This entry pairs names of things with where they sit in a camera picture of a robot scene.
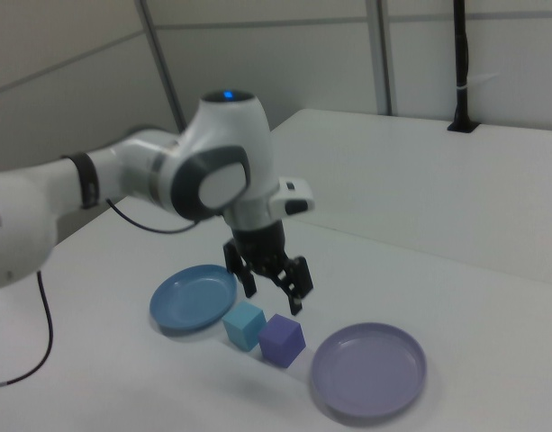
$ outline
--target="purple plate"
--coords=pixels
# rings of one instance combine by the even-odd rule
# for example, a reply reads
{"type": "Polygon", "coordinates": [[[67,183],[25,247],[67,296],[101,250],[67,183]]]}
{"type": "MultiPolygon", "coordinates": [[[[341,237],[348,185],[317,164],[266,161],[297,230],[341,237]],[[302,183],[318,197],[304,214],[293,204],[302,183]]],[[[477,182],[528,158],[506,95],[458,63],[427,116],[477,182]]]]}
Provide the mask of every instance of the purple plate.
{"type": "Polygon", "coordinates": [[[404,331],[368,322],[328,337],[313,357],[312,383],[343,414],[374,418],[406,407],[421,392],[426,357],[404,331]]]}

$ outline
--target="black cable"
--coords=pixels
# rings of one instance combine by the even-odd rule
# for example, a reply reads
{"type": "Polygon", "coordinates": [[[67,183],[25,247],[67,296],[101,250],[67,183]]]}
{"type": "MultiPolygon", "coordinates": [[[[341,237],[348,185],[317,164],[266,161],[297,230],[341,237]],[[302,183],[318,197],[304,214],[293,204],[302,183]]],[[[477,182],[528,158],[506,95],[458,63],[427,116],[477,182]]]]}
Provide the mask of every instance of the black cable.
{"type": "MultiPolygon", "coordinates": [[[[194,228],[199,223],[199,221],[197,221],[197,222],[194,222],[193,224],[191,224],[187,227],[181,228],[181,229],[172,229],[172,230],[153,229],[153,228],[145,227],[145,226],[139,224],[138,222],[136,222],[135,220],[132,220],[129,217],[127,217],[125,214],[122,213],[122,211],[120,211],[120,209],[115,207],[115,204],[113,204],[113,202],[111,200],[106,200],[106,201],[110,205],[110,207],[112,207],[114,212],[119,214],[122,218],[124,218],[126,221],[128,221],[131,225],[134,225],[138,228],[141,228],[142,230],[146,230],[146,231],[149,231],[149,232],[155,232],[157,234],[180,234],[182,232],[189,231],[190,229],[194,228]]],[[[41,361],[33,369],[31,369],[27,373],[24,373],[21,376],[18,376],[17,378],[13,378],[12,380],[0,382],[0,387],[5,387],[7,385],[18,383],[19,381],[22,381],[22,380],[32,376],[33,374],[35,374],[37,371],[40,370],[40,368],[43,366],[43,364],[45,364],[45,362],[48,360],[48,357],[50,356],[51,347],[53,346],[53,323],[51,322],[51,313],[50,313],[50,306],[48,304],[48,298],[46,297],[45,290],[43,289],[43,281],[41,280],[41,271],[39,271],[37,273],[37,276],[38,276],[38,286],[40,287],[41,302],[43,303],[43,309],[45,310],[45,317],[48,321],[48,332],[49,332],[49,335],[50,335],[49,338],[48,338],[48,349],[46,350],[45,355],[43,356],[41,361]]]]}
{"type": "Polygon", "coordinates": [[[43,281],[41,280],[41,271],[38,272],[38,285],[40,287],[40,295],[41,295],[41,301],[43,302],[43,309],[45,310],[45,316],[46,316],[46,319],[48,320],[48,332],[50,334],[48,339],[48,349],[45,352],[45,355],[43,356],[41,361],[38,363],[38,365],[35,366],[33,369],[31,369],[30,372],[24,373],[23,375],[18,376],[17,378],[13,378],[12,380],[0,382],[0,387],[5,387],[6,385],[18,383],[19,381],[22,381],[25,378],[32,376],[43,366],[43,364],[50,356],[51,347],[53,346],[53,323],[51,322],[51,313],[50,313],[50,306],[48,304],[48,299],[43,289],[43,281]]]}
{"type": "Polygon", "coordinates": [[[115,207],[115,204],[112,202],[112,200],[106,200],[106,201],[107,201],[108,204],[110,204],[110,207],[112,207],[114,212],[119,214],[122,218],[124,218],[126,221],[128,221],[134,227],[138,227],[138,228],[141,228],[142,230],[146,230],[146,231],[149,231],[149,232],[155,232],[156,234],[181,234],[182,232],[186,232],[186,231],[189,231],[192,228],[195,228],[195,226],[198,223],[200,223],[199,220],[198,220],[198,221],[192,223],[191,225],[188,225],[187,227],[183,227],[183,228],[180,228],[180,229],[171,229],[171,230],[150,228],[150,227],[146,227],[145,225],[141,225],[140,223],[136,222],[135,220],[132,220],[129,217],[127,217],[125,214],[122,213],[122,211],[120,209],[115,207]]]}

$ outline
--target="plate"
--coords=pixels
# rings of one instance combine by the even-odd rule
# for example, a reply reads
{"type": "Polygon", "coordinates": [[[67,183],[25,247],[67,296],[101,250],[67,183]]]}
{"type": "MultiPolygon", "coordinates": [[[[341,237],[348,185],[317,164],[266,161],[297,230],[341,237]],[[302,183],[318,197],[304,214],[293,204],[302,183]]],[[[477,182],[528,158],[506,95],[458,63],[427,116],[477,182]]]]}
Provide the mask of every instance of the plate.
{"type": "Polygon", "coordinates": [[[394,414],[421,392],[426,358],[399,328],[362,323],[343,328],[317,349],[314,390],[329,407],[359,418],[394,414]]]}
{"type": "Polygon", "coordinates": [[[153,293],[149,313],[165,329],[194,330],[220,319],[236,298],[236,278],[219,265],[197,265],[153,293]]]}

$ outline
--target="black wristband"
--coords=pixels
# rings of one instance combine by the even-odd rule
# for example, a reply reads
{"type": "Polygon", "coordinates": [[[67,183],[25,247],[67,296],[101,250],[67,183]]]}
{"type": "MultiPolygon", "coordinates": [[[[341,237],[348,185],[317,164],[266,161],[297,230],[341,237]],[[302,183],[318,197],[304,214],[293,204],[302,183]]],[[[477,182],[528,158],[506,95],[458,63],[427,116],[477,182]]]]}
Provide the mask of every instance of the black wristband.
{"type": "Polygon", "coordinates": [[[76,153],[62,158],[70,159],[77,168],[81,186],[81,208],[86,210],[95,207],[99,200],[99,180],[92,159],[87,153],[76,153]]]}

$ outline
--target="purple cube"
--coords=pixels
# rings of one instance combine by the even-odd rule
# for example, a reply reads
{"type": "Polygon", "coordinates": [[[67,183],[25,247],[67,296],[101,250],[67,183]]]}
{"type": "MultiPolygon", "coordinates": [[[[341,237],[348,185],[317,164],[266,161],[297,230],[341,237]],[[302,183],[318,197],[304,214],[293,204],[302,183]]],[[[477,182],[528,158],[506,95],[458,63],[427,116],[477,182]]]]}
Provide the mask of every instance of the purple cube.
{"type": "Polygon", "coordinates": [[[277,314],[259,332],[258,341],[264,358],[281,367],[288,367],[305,348],[300,323],[277,314]]]}

